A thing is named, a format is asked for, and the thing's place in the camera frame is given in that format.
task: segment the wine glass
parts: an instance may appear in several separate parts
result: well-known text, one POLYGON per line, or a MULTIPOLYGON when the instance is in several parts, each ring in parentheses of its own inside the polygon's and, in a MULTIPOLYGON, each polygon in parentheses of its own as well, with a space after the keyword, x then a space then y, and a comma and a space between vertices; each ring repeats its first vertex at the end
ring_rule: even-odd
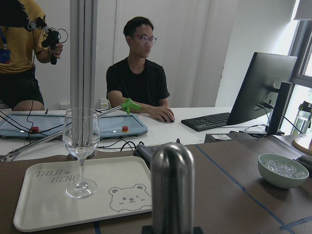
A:
POLYGON ((66 194, 74 198, 92 195, 97 186, 94 181, 83 177, 83 165, 87 156, 92 154, 99 142, 99 125, 96 111, 75 107, 66 111, 63 126, 63 142, 67 151, 80 163, 80 174, 66 188, 66 194))

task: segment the white tray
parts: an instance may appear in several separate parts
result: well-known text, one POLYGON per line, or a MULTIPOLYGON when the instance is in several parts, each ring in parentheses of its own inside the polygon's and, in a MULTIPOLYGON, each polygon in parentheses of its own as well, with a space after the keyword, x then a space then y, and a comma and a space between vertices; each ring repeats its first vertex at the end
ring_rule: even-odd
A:
POLYGON ((15 211, 15 227, 34 232, 152 210, 151 174, 141 158, 91 159, 84 166, 84 177, 97 184, 95 194, 85 199, 65 193, 79 175, 78 161, 29 167, 15 211))

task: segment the blue id badge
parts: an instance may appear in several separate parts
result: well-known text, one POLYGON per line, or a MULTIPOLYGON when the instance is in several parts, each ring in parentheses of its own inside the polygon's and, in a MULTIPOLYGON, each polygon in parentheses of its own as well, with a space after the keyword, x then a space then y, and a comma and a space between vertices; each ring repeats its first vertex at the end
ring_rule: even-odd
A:
POLYGON ((0 63, 10 63, 10 50, 0 49, 0 63))

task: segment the man's neck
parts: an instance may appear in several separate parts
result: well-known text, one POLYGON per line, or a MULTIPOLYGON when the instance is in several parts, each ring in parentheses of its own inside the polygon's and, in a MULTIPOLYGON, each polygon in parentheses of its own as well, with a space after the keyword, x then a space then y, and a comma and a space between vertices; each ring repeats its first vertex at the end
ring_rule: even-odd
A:
POLYGON ((140 74, 144 70, 145 58, 138 58, 129 55, 127 60, 133 73, 140 74))

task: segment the man in black t-shirt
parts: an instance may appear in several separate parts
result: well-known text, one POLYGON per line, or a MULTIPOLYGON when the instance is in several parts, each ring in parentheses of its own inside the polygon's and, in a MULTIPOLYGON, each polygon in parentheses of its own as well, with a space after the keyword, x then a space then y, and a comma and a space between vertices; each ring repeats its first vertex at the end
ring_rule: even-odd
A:
POLYGON ((131 98, 142 107, 133 112, 148 113, 162 122, 172 122, 175 116, 169 109, 164 69, 146 59, 156 42, 153 29, 153 24, 144 17, 127 22, 123 33, 130 48, 129 56, 108 68, 107 97, 112 107, 131 98))

